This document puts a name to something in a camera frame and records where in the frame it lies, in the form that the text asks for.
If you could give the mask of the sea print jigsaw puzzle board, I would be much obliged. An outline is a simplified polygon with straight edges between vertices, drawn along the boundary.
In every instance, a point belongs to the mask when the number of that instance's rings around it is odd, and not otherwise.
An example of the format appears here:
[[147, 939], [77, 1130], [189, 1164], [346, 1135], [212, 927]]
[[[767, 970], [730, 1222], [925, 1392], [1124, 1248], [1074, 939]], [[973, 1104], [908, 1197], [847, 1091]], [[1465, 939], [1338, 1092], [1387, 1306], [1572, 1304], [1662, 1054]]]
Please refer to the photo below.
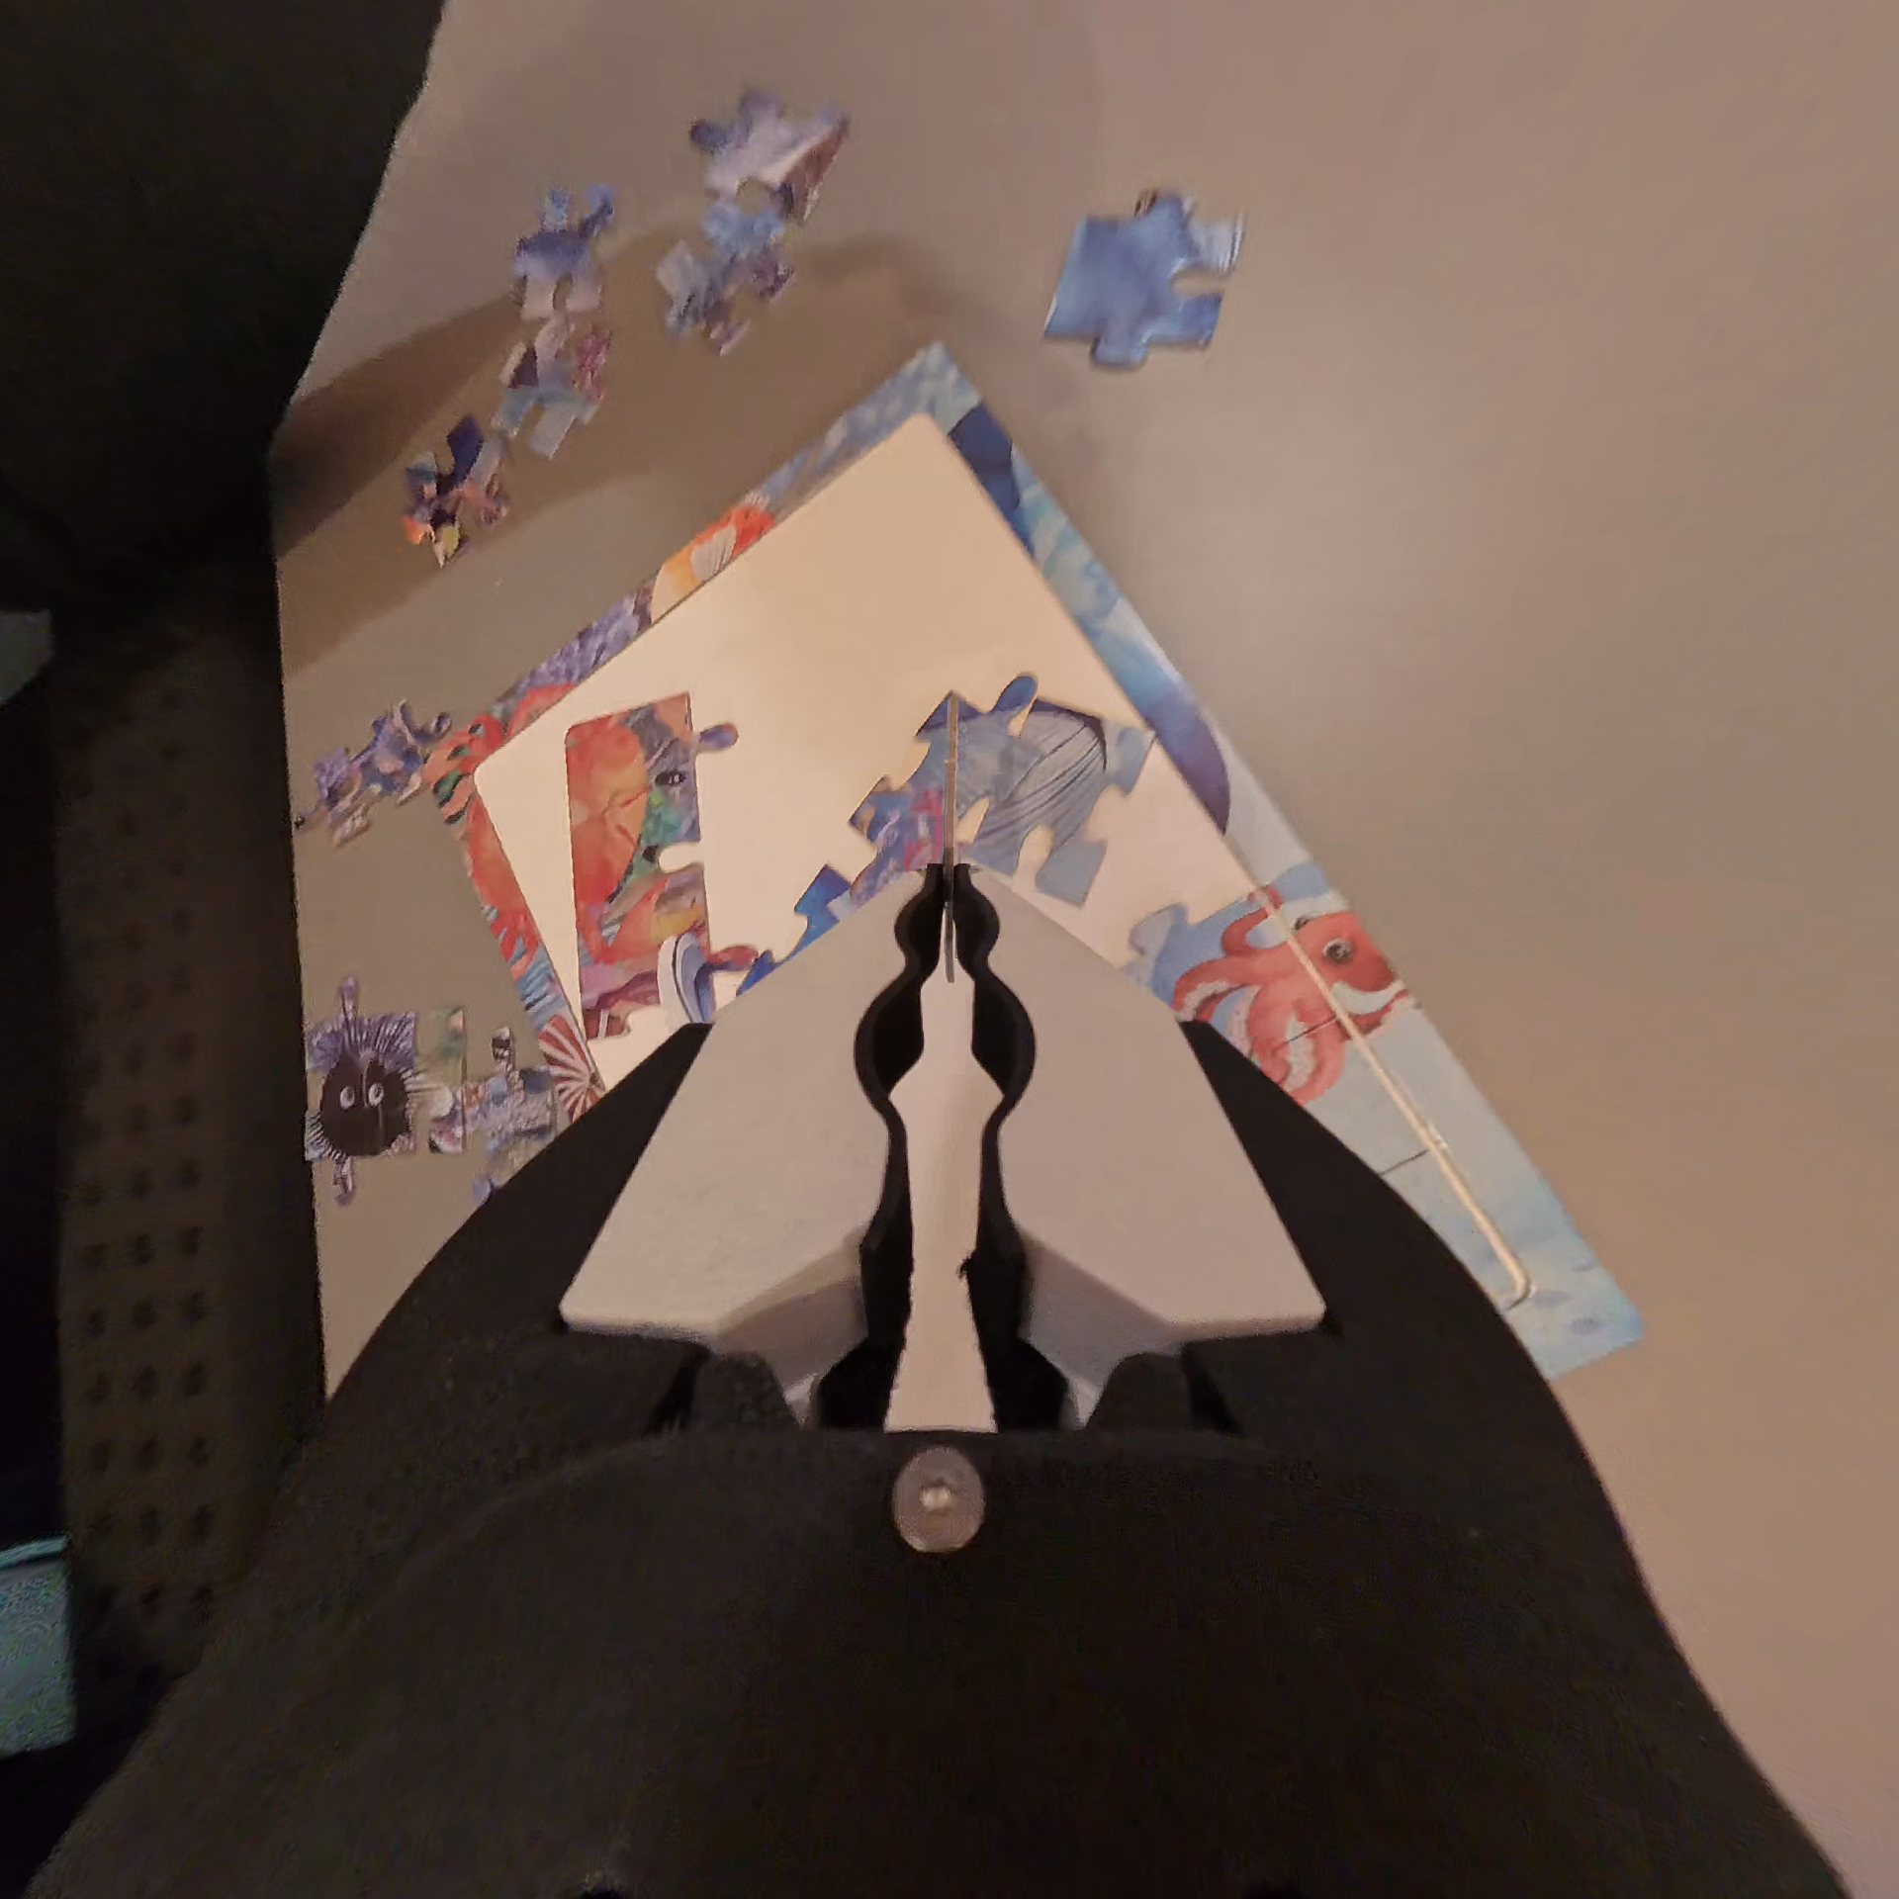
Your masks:
[[[561, 1121], [585, 1114], [674, 1032], [658, 1010], [601, 1043], [581, 1028], [572, 725], [687, 694], [700, 729], [738, 729], [736, 747], [700, 758], [701, 843], [662, 864], [703, 867], [715, 945], [784, 956], [801, 937], [793, 904], [819, 869], [852, 879], [871, 862], [848, 823], [865, 797], [882, 777], [943, 775], [947, 694], [994, 708], [1020, 678], [1151, 730], [1154, 749], [1134, 791], [1096, 805], [1087, 832], [1108, 853], [1078, 909], [1035, 892], [1046, 835], [1017, 875], [991, 874], [1124, 975], [1128, 930], [1169, 904], [1200, 919], [1258, 886], [1336, 898], [1361, 922], [1359, 961], [1336, 987], [1338, 1022], [1526, 1271], [1532, 1293], [1503, 1313], [1508, 1327], [1549, 1378], [1632, 1346], [1645, 1332], [1634, 1304], [1361, 906], [1242, 764], [940, 346], [427, 755], [426, 782], [459, 836]], [[963, 862], [981, 811], [966, 819]]]

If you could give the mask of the pale blue purple puzzle piece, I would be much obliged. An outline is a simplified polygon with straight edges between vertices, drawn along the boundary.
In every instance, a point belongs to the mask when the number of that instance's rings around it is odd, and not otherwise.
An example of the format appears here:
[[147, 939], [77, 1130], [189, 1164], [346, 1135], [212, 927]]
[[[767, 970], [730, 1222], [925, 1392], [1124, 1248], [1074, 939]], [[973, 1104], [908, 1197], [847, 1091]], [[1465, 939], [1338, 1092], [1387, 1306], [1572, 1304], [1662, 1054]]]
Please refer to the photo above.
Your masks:
[[524, 322], [585, 316], [601, 307], [605, 272], [597, 246], [614, 217], [616, 195], [607, 185], [588, 185], [581, 195], [561, 185], [544, 193], [536, 229], [514, 246], [514, 286]]

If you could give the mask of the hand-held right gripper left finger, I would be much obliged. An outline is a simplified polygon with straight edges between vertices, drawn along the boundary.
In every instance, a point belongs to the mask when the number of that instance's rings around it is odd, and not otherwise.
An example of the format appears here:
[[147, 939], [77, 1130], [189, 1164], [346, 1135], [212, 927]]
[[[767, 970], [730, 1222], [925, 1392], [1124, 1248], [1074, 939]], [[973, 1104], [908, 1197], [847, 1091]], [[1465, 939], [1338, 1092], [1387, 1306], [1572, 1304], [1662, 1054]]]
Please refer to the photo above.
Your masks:
[[567, 1329], [758, 1360], [885, 1429], [912, 1326], [909, 1135], [940, 867], [901, 874], [720, 1010], [561, 1300]]

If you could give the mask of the pale blue zebra-striped puzzle piece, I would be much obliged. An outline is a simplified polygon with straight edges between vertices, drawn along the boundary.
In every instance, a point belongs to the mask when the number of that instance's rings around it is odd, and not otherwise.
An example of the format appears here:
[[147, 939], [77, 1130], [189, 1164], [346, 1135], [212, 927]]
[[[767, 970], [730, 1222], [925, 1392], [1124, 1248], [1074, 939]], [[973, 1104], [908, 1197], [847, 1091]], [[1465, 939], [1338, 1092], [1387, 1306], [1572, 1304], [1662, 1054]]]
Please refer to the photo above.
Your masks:
[[787, 238], [789, 225], [771, 202], [713, 202], [697, 238], [682, 241], [657, 264], [669, 335], [701, 335], [715, 352], [730, 352], [751, 329], [753, 309], [770, 307], [793, 286]]

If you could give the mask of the black spiny fish puzzle piece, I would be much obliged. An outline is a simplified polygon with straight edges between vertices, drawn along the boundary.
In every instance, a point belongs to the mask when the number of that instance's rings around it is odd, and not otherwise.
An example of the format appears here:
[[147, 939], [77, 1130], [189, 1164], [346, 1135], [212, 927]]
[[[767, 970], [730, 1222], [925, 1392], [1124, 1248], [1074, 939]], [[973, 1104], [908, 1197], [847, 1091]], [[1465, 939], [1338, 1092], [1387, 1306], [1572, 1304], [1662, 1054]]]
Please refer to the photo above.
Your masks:
[[371, 1010], [346, 976], [303, 1034], [303, 1157], [336, 1206], [392, 1155], [459, 1155], [466, 1145], [469, 1018], [462, 1006]]

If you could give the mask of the joined orange crab puzzle pieces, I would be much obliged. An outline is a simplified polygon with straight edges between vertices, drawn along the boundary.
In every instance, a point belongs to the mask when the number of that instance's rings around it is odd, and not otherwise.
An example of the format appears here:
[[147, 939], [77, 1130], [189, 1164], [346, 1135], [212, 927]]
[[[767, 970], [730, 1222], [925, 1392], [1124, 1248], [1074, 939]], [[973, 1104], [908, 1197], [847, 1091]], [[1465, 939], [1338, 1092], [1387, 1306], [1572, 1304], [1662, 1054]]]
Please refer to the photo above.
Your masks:
[[669, 1026], [718, 1010], [718, 976], [748, 979], [758, 950], [715, 945], [706, 869], [662, 854], [703, 840], [700, 758], [736, 747], [700, 729], [687, 694], [637, 703], [565, 732], [581, 1028], [628, 1036], [651, 1010]]

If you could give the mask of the pale striped whale fin piece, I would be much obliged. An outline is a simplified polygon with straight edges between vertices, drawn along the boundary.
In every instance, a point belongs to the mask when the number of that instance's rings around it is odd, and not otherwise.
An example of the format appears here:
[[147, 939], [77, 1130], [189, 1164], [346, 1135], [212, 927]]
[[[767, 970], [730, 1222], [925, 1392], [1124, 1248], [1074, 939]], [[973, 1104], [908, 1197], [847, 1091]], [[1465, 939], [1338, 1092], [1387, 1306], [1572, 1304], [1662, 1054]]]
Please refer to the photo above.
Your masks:
[[1011, 793], [983, 808], [966, 854], [987, 870], [1017, 875], [1027, 843], [1046, 835], [1050, 851], [1035, 869], [1035, 892], [1078, 909], [1108, 853], [1087, 826], [1108, 791], [1134, 791], [1154, 732], [1035, 692], [1022, 734], [1033, 742], [1035, 763]]

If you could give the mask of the striped whale belly puzzle piece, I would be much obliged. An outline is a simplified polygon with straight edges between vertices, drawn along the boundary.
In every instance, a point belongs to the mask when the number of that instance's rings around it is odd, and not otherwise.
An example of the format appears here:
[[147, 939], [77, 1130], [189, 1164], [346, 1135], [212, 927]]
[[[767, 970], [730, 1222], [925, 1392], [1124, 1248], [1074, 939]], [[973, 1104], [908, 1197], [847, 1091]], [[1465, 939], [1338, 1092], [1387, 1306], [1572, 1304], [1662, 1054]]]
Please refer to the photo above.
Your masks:
[[1033, 699], [1035, 684], [1020, 678], [1011, 680], [994, 708], [962, 701], [959, 843], [966, 835], [968, 814], [1011, 793], [1038, 759], [1038, 749], [1022, 734]]

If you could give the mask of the dark blue whale eye piece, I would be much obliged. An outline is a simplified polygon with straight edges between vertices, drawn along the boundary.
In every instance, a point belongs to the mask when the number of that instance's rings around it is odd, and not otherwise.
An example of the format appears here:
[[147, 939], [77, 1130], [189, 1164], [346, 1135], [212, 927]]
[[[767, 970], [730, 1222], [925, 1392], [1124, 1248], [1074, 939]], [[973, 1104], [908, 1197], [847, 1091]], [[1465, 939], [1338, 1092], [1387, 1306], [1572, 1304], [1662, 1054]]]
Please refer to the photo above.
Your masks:
[[1243, 217], [1203, 217], [1197, 200], [1176, 191], [1151, 191], [1122, 217], [1082, 217], [1043, 339], [1086, 343], [1090, 361], [1112, 372], [1145, 366], [1151, 349], [1209, 349], [1223, 291], [1182, 291], [1181, 280], [1225, 283], [1243, 236]]

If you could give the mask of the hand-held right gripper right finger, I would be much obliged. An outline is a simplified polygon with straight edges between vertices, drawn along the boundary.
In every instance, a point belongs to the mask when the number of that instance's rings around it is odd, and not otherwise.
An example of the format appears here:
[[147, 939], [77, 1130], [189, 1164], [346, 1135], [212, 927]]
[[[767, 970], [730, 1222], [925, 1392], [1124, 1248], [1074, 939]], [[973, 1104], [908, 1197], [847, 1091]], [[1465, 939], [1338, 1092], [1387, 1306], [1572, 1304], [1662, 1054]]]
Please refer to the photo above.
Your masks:
[[1000, 1100], [963, 1265], [998, 1429], [1086, 1417], [1130, 1360], [1317, 1329], [1324, 1296], [1186, 1026], [1007, 884], [945, 888]]

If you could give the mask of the grey blue white puzzle piece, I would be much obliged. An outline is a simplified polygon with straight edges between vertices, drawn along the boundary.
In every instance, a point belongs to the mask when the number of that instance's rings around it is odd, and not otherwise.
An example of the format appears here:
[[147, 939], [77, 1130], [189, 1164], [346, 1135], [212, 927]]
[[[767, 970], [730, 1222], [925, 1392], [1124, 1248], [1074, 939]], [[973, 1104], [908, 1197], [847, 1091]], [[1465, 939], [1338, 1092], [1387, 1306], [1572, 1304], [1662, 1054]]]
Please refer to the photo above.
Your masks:
[[848, 142], [850, 118], [839, 106], [793, 113], [767, 88], [748, 88], [730, 115], [697, 118], [692, 147], [703, 160], [703, 191], [738, 202], [764, 195], [791, 225], [807, 225], [824, 184]]

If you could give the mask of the black mesh chair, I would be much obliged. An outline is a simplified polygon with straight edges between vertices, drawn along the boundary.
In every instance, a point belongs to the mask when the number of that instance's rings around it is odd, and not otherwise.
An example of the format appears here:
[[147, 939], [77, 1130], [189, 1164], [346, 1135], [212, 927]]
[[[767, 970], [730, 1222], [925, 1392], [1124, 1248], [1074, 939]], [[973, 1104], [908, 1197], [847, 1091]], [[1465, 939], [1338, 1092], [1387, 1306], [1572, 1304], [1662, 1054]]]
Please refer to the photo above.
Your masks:
[[4, 4], [4, 1539], [80, 1721], [190, 1670], [318, 1406], [270, 453], [443, 4]]

